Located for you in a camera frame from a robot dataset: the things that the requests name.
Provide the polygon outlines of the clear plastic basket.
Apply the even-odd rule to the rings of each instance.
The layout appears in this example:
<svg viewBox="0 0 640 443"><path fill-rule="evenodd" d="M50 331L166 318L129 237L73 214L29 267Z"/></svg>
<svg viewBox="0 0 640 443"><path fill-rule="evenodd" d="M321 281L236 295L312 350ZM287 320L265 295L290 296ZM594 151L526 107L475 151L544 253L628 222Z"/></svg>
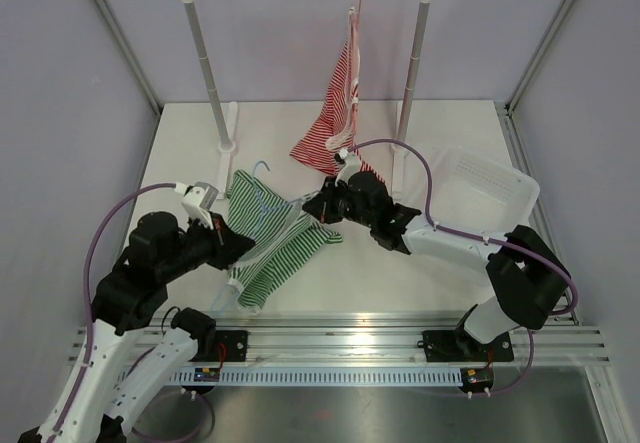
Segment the clear plastic basket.
<svg viewBox="0 0 640 443"><path fill-rule="evenodd" d="M420 211L429 208L428 216L416 217L406 230L409 251L444 261L488 287L488 256L499 247L486 240L503 240L517 225L526 225L539 192L530 176L461 147L439 151L428 169L408 155L402 202Z"/></svg>

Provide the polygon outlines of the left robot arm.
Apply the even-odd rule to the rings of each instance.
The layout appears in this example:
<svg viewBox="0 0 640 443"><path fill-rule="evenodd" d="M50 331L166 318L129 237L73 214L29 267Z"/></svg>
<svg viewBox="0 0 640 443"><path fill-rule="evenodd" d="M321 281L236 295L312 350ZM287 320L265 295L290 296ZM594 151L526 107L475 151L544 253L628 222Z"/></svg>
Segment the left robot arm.
<svg viewBox="0 0 640 443"><path fill-rule="evenodd" d="M167 300L171 282L202 265L227 270L254 247L253 239L231 230L221 215L210 219L210 226L191 221L186 230L168 212L148 213L138 221L121 257L97 286L85 341L58 402L20 441L123 442L173 373L214 353L214 319L186 308L131 373L121 374Z"/></svg>

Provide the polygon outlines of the aluminium mounting rail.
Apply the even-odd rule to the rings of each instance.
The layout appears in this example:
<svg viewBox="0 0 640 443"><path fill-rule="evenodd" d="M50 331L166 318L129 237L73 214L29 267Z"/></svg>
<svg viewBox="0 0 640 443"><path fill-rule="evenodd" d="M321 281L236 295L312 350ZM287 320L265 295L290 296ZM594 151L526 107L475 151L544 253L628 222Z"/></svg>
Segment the aluminium mounting rail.
<svg viewBox="0 0 640 443"><path fill-rule="evenodd" d="M217 318L219 331L248 334L248 364L410 365L426 361L426 331L451 330L457 317L426 313ZM600 330L560 317L533 332L537 366L608 366Z"/></svg>

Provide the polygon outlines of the white clothes rack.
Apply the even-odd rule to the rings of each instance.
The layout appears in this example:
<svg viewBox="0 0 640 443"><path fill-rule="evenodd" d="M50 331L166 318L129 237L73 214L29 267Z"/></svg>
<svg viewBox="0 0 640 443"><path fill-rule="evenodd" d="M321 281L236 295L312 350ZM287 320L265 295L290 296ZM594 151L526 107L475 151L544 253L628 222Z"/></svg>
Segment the white clothes rack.
<svg viewBox="0 0 640 443"><path fill-rule="evenodd" d="M228 104L227 108L222 107L213 76L213 70L207 54L206 44L195 6L195 0L181 0L181 2L184 5L188 18L189 28L196 48L209 104L213 113L213 121L215 122L218 131L219 162L216 187L218 188L217 197L219 199L223 199L226 197L226 192L229 186L229 177L231 174L233 158L237 153L237 146L233 137L235 135L238 122L239 105L237 102L232 101ZM419 0L404 94L402 100L396 106L395 139L399 143L406 140L430 3L431 0Z"/></svg>

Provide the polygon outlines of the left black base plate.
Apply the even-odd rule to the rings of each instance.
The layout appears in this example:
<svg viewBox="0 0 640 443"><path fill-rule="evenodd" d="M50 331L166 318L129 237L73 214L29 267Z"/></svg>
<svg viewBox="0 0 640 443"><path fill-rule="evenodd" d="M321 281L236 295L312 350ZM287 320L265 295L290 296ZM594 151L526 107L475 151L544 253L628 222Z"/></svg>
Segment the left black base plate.
<svg viewBox="0 0 640 443"><path fill-rule="evenodd" d="M199 342L193 362L223 363L245 362L248 349L248 332L244 330L216 330Z"/></svg>

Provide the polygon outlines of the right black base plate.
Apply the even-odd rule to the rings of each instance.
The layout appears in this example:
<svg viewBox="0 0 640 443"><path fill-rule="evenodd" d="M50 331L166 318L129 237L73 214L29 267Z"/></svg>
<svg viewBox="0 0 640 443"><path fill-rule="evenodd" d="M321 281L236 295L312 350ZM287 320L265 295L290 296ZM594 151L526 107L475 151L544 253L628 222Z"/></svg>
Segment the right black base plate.
<svg viewBox="0 0 640 443"><path fill-rule="evenodd" d="M457 330L425 330L417 347L424 351L429 363L508 363L514 352L508 333L484 344Z"/></svg>

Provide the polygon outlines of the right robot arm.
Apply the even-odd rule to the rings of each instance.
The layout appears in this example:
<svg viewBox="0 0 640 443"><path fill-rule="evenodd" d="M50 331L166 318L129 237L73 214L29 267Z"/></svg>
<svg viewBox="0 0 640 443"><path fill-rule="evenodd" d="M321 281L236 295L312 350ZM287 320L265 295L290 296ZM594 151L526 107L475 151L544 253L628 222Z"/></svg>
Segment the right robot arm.
<svg viewBox="0 0 640 443"><path fill-rule="evenodd" d="M454 329L424 332L430 362L497 360L507 334L541 329L569 286L568 271L532 228L518 225L497 236L446 228L394 202L370 171L346 181L326 178L303 209L323 224L360 224L388 251L435 257L488 278L491 298L472 306Z"/></svg>

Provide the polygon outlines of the red striped tank top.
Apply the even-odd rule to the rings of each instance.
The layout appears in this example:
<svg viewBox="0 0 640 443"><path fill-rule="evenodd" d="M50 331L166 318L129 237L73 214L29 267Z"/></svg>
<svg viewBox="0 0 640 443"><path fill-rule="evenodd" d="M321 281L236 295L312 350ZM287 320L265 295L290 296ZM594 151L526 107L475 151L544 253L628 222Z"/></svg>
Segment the red striped tank top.
<svg viewBox="0 0 640 443"><path fill-rule="evenodd" d="M348 33L333 70L319 116L289 155L328 176L339 172L334 157L354 146L359 118L359 12L348 13Z"/></svg>

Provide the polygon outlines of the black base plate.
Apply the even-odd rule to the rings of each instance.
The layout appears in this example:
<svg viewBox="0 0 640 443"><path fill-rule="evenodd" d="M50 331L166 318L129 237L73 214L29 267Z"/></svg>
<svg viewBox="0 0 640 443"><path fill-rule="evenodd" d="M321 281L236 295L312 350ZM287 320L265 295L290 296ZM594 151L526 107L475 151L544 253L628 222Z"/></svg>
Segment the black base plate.
<svg viewBox="0 0 640 443"><path fill-rule="evenodd" d="M508 333L484 344L457 330L425 330L417 347L424 351L429 363L508 363L514 352Z"/></svg>
<svg viewBox="0 0 640 443"><path fill-rule="evenodd" d="M244 330L216 330L199 342L193 362L223 363L245 362L248 349L248 332Z"/></svg>

